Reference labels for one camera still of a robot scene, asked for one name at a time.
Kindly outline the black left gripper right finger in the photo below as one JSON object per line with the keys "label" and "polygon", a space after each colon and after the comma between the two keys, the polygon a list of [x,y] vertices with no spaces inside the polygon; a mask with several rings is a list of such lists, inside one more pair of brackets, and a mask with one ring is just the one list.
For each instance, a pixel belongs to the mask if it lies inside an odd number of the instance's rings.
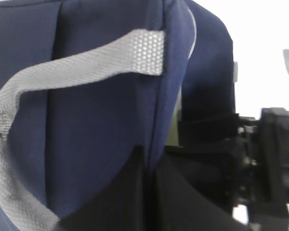
{"label": "black left gripper right finger", "polygon": [[237,170],[228,150],[166,147],[154,172],[155,230],[248,230],[232,217]]}

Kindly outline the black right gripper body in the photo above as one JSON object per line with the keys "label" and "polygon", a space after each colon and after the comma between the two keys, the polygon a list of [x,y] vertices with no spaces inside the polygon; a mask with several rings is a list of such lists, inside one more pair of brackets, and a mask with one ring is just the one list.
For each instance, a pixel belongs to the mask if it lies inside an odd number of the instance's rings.
{"label": "black right gripper body", "polygon": [[271,107],[259,119],[234,116],[245,143],[238,200],[249,220],[231,220],[231,230],[289,231],[289,111]]}

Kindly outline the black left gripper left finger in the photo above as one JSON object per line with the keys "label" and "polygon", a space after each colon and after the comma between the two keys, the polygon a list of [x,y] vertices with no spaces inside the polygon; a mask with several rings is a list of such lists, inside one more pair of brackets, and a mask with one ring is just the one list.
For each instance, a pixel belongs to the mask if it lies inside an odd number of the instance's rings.
{"label": "black left gripper left finger", "polygon": [[60,219],[54,230],[145,231],[148,200],[145,150],[137,145],[110,184],[80,209]]}

